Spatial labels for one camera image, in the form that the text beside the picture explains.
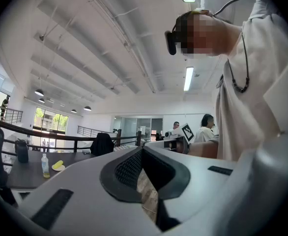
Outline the black jacket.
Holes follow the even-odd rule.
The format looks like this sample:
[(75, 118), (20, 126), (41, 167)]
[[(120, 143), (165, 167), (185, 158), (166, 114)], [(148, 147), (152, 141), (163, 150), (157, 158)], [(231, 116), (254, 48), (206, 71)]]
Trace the black jacket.
[(95, 157), (105, 155), (114, 151), (114, 143), (107, 133), (98, 133), (91, 144), (90, 151)]

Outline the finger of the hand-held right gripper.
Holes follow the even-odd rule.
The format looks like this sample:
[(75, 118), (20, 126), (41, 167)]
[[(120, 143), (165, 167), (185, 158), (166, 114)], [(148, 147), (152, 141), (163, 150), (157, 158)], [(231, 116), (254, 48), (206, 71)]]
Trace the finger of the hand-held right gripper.
[(155, 142), (145, 142), (144, 147), (177, 147), (177, 143), (183, 143), (183, 137), (160, 140)]

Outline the black metal railing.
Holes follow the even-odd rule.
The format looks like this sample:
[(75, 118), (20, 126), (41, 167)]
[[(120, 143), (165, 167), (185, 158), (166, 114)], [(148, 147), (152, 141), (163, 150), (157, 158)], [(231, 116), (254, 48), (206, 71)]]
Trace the black metal railing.
[[(77, 136), (62, 136), (55, 133), (42, 133), (38, 131), (29, 130), (26, 128), (22, 128), (16, 125), (12, 125), (7, 122), (3, 122), (0, 120), (0, 128), (3, 128), (4, 130), (13, 131), (14, 133), (19, 133), (23, 135), (29, 135), (31, 137), (40, 137), (40, 138), (48, 138), (48, 139), (55, 139), (55, 140), (64, 140), (64, 141), (73, 141), (74, 144), (71, 147), (44, 147), (44, 146), (36, 146), (36, 145), (30, 145), (30, 147), (34, 148), (47, 148), (47, 149), (62, 149), (62, 150), (72, 150), (74, 153), (76, 153), (80, 149), (88, 149), (89, 147), (79, 147), (78, 142), (93, 142), (96, 137), (77, 137)], [(120, 145), (126, 145), (130, 143), (134, 143), (135, 146), (141, 146), (141, 135), (138, 134), (138, 136), (131, 136), (131, 137), (110, 137), (112, 141), (117, 141), (116, 146)]]

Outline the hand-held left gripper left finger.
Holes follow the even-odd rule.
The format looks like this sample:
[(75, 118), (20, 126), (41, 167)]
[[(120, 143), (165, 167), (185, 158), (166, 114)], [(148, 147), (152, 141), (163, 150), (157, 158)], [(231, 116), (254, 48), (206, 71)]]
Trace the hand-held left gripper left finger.
[(32, 218), (59, 189), (73, 195), (49, 230), (56, 236), (157, 236), (159, 228), (145, 214), (141, 203), (116, 200), (102, 186), (102, 168), (140, 148), (129, 148), (82, 160), (68, 166), (36, 188), (19, 205), (19, 212)]

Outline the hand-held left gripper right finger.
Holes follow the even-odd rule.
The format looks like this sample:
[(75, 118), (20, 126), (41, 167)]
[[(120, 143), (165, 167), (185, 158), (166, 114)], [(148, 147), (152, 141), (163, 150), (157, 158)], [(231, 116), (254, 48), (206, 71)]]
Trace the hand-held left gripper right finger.
[(228, 236), (227, 222), (235, 211), (242, 180), (242, 160), (231, 162), (143, 147), (151, 182), (166, 182), (158, 191), (155, 226), (144, 236)]

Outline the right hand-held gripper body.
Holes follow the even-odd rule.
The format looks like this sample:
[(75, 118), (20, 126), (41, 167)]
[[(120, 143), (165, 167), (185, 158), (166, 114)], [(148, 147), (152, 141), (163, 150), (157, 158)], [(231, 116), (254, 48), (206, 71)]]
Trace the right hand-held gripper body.
[(177, 143), (177, 147), (169, 147), (171, 151), (187, 154), (189, 149), (189, 144), (194, 139), (194, 134), (189, 127), (188, 123), (180, 125), (175, 130), (170, 130), (165, 133), (164, 140), (172, 139), (174, 137), (183, 137), (183, 143)]

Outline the purple checkered mat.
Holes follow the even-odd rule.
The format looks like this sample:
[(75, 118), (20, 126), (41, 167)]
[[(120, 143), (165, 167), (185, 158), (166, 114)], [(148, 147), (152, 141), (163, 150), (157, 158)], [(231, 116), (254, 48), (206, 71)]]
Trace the purple checkered mat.
[(137, 146), (135, 145), (121, 145), (119, 147), (114, 147), (114, 151), (119, 151), (119, 150), (124, 150), (124, 149), (129, 149), (129, 148), (136, 148)]

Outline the person's light sweatshirt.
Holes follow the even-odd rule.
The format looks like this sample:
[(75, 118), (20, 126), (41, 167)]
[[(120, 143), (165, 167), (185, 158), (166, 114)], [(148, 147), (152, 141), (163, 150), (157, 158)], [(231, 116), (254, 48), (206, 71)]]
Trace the person's light sweatshirt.
[(275, 137), (275, 87), (288, 75), (288, 25), (271, 0), (256, 0), (217, 84), (217, 157), (236, 161), (243, 151)]

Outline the small glass jar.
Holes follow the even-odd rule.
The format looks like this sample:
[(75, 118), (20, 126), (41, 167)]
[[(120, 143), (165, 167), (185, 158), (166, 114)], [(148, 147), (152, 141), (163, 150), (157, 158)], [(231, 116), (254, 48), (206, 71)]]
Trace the small glass jar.
[(41, 166), (43, 171), (43, 177), (44, 178), (50, 178), (49, 173), (49, 160), (47, 158), (47, 155), (44, 153), (41, 158)]

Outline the dark water jug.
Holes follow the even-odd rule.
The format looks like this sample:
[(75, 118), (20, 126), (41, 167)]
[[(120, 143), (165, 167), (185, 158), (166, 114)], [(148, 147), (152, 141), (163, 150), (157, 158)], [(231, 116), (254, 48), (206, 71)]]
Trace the dark water jug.
[(28, 146), (25, 140), (17, 139), (15, 141), (15, 153), (20, 163), (28, 163)]

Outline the large glass window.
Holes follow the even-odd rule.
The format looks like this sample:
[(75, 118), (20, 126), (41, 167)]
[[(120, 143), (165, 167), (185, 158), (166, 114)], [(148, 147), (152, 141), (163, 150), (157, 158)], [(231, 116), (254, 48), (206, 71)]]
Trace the large glass window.
[(68, 116), (37, 107), (33, 120), (33, 130), (65, 135), (67, 123)]

